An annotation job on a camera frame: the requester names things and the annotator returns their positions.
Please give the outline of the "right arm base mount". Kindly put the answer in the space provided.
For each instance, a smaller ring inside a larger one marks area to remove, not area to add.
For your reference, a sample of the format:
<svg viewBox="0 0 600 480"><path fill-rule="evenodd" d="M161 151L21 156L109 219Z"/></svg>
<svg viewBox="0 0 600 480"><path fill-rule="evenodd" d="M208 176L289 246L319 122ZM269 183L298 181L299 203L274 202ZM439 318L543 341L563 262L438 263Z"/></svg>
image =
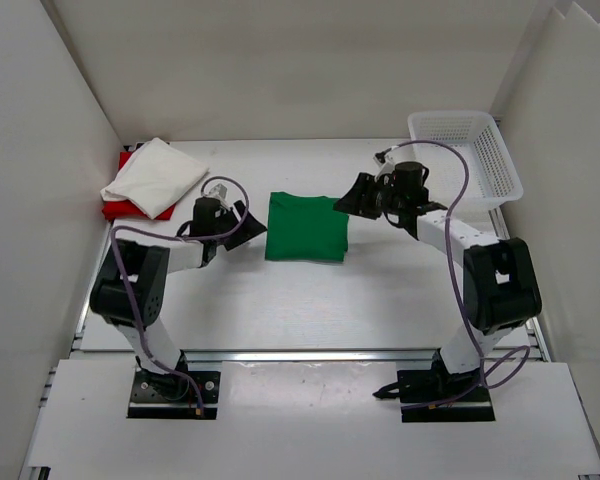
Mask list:
<svg viewBox="0 0 600 480"><path fill-rule="evenodd" d="M428 370L398 370L397 380L373 393L398 400L403 423L483 423L496 420L489 391L477 369L451 374L441 360Z"/></svg>

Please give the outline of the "green garment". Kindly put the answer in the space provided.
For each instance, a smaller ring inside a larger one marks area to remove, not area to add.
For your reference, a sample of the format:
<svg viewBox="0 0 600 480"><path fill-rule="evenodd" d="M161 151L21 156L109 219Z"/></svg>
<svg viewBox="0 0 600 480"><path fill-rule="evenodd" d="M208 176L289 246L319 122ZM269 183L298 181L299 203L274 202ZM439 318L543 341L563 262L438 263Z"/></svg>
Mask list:
<svg viewBox="0 0 600 480"><path fill-rule="evenodd" d="M340 264L348 252L349 216L334 209L336 198L272 192L265 259Z"/></svg>

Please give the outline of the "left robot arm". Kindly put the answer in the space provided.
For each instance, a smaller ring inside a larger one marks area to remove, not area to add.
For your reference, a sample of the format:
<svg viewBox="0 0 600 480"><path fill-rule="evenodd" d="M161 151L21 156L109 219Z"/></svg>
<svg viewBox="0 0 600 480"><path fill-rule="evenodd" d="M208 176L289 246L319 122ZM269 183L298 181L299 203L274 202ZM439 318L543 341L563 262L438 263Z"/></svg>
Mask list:
<svg viewBox="0 0 600 480"><path fill-rule="evenodd" d="M112 232L109 250L90 294L90 308L126 338L141 370L155 374L155 388L168 400L190 386L186 356L170 338L161 318L167 277L204 268L217 250L227 251L264 234L242 201L232 206L201 197L192 217L167 245L147 245Z"/></svg>

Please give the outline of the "aluminium rail front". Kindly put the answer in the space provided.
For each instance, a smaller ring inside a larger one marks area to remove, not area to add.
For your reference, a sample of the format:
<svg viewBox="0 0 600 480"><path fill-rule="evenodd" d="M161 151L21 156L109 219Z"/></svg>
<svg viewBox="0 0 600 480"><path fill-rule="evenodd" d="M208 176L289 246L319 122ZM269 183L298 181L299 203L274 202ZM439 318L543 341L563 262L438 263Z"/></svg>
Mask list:
<svg viewBox="0 0 600 480"><path fill-rule="evenodd" d="M432 349L186 350L191 362L430 362Z"/></svg>

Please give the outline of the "white t-shirt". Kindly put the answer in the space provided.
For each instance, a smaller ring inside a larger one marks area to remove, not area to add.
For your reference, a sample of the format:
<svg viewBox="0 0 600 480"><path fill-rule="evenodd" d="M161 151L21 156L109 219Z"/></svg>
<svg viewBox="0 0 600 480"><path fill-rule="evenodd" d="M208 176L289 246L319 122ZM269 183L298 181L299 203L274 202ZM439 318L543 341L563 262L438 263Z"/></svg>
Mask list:
<svg viewBox="0 0 600 480"><path fill-rule="evenodd" d="M103 202L129 200L155 220L208 172L204 161L154 138L131 153L120 154L119 171L100 195Z"/></svg>

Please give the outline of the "red t-shirt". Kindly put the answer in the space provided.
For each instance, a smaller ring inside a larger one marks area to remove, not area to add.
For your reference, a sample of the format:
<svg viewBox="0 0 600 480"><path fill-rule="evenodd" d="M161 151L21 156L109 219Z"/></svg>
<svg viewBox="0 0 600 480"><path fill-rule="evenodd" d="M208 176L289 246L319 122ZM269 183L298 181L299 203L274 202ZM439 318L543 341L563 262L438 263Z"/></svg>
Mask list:
<svg viewBox="0 0 600 480"><path fill-rule="evenodd" d="M175 204L171 205L157 217L156 221L170 220L175 210ZM141 218L148 219L148 216L143 213L136 205L129 200L124 201L105 201L101 212L104 218L112 222L119 218Z"/></svg>

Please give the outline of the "white plastic basket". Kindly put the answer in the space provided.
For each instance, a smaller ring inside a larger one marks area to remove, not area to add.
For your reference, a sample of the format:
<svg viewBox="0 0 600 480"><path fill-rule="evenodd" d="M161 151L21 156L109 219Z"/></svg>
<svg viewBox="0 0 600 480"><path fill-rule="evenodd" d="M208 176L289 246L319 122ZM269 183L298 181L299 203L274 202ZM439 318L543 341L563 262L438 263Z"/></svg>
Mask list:
<svg viewBox="0 0 600 480"><path fill-rule="evenodd" d="M456 210L487 211L522 198L524 190L494 118L481 111L446 110L413 113L408 118L415 159L430 170L431 197L451 204L464 181L457 157L430 140L449 145L466 160L469 183Z"/></svg>

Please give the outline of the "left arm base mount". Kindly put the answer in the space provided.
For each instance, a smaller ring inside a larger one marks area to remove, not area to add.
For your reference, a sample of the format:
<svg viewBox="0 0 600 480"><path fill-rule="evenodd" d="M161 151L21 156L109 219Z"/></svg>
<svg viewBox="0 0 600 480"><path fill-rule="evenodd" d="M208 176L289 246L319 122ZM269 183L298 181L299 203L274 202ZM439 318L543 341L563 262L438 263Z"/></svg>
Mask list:
<svg viewBox="0 0 600 480"><path fill-rule="evenodd" d="M219 370L189 369L188 380L136 368L129 395L130 419L215 420L221 385Z"/></svg>

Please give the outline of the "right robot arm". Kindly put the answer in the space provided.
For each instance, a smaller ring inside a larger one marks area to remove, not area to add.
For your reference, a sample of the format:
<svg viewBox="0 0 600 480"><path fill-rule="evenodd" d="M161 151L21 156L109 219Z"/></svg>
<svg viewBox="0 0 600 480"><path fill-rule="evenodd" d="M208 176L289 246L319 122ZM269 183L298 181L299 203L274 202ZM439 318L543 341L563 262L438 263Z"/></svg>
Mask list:
<svg viewBox="0 0 600 480"><path fill-rule="evenodd" d="M401 162L374 176L358 175L334 204L340 213L376 220L385 218L447 258L463 326L439 353L442 365L429 375L429 387L450 400L466 384L464 374L480 368L497 343L540 313L541 297L526 243L481 232L429 197L429 169Z"/></svg>

